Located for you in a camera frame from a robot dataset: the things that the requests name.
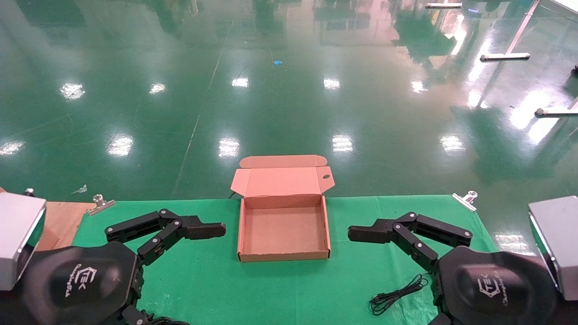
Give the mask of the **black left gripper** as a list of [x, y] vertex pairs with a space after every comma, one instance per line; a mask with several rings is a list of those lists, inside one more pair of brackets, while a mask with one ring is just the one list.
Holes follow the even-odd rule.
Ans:
[[[105, 234], [103, 246], [35, 254], [20, 280], [21, 324], [143, 325], [145, 314], [136, 308], [139, 265], [151, 265], [181, 239], [223, 237], [226, 226], [162, 209], [109, 226]], [[122, 244], [150, 234], [137, 255]]]

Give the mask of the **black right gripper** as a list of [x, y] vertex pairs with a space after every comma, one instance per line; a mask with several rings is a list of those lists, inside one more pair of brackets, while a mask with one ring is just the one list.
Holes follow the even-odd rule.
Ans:
[[[416, 235], [457, 248], [438, 261], [438, 254]], [[422, 214], [350, 226], [348, 238], [393, 243], [425, 271], [436, 267], [434, 304], [452, 325], [546, 325], [558, 306], [558, 290], [538, 257], [474, 251], [468, 248], [469, 230]]]

